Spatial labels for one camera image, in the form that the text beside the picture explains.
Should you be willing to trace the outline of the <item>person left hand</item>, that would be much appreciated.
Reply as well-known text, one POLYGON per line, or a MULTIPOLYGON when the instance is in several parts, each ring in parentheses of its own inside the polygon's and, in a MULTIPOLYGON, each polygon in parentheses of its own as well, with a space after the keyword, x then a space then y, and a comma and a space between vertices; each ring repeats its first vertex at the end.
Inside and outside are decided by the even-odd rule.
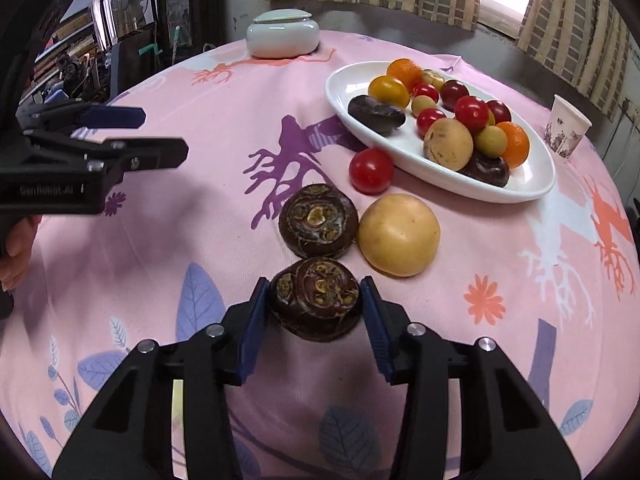
POLYGON ((0 278, 4 292, 10 292, 24 281, 32 246, 42 221, 41 216, 30 216, 17 222, 6 238, 6 255, 1 258, 0 278))

